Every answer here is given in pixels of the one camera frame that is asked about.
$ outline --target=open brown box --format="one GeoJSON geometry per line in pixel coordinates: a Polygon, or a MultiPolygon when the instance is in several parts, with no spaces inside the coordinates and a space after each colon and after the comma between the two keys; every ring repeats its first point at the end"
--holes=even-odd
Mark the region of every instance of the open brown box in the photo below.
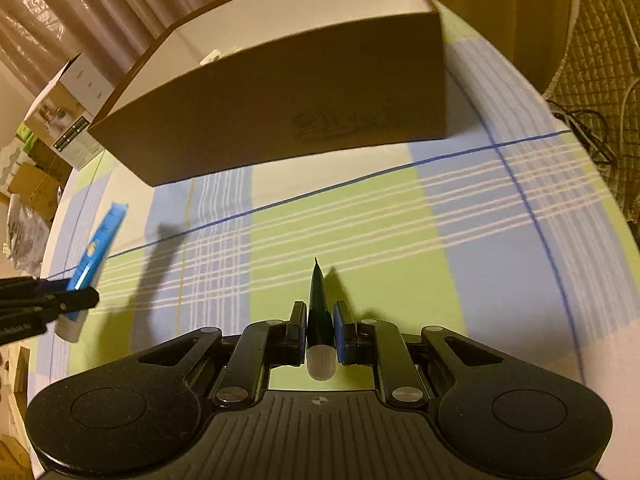
{"type": "Polygon", "coordinates": [[[431,0],[218,0],[169,28],[90,133],[151,186],[445,135],[431,0]],[[200,66],[214,49],[223,55],[200,66]]]}

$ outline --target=curtain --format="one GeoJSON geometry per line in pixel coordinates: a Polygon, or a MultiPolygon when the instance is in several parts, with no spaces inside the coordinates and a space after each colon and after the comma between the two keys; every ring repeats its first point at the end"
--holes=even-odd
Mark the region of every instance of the curtain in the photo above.
{"type": "Polygon", "coordinates": [[[79,52],[116,84],[173,22],[213,0],[0,0],[0,62],[37,95],[79,52]]]}

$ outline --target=table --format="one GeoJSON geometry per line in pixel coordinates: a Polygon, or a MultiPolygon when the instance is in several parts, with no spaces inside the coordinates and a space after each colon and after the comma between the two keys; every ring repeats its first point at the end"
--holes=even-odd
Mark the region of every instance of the table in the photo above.
{"type": "MultiPolygon", "coordinates": [[[[440,7],[445,140],[326,153],[149,188],[109,153],[72,174],[43,276],[68,276],[112,201],[127,219],[81,341],[34,344],[30,398],[51,381],[201,326],[239,333],[307,300],[403,332],[440,324],[597,391],[614,416],[601,462],[635,478],[640,256],[575,137],[476,31],[440,7]]],[[[278,369],[272,386],[309,386],[278,369]]],[[[329,388],[366,385],[341,369],[329,388]]]]}

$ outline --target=tablecloth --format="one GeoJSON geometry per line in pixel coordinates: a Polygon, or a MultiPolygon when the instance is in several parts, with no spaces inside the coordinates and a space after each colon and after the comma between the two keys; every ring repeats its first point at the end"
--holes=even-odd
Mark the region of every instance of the tablecloth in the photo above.
{"type": "MultiPolygon", "coordinates": [[[[531,85],[440,8],[448,135],[326,153],[150,188],[105,152],[66,186],[43,276],[69,276],[111,202],[128,203],[81,341],[32,343],[30,398],[201,326],[239,333],[307,300],[403,332],[440,324],[587,384],[609,404],[601,462],[640,462],[640,256],[588,156],[531,85]]],[[[309,378],[278,368],[277,386],[309,378]]],[[[341,372],[329,387],[362,385],[341,372]]]]}

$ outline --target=brown curtain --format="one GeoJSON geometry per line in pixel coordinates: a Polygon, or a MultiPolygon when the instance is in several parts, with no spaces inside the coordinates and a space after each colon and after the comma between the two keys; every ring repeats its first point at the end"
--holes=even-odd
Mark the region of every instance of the brown curtain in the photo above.
{"type": "Polygon", "coordinates": [[[33,93],[84,51],[114,84],[153,38],[213,0],[0,0],[0,62],[33,93]]]}

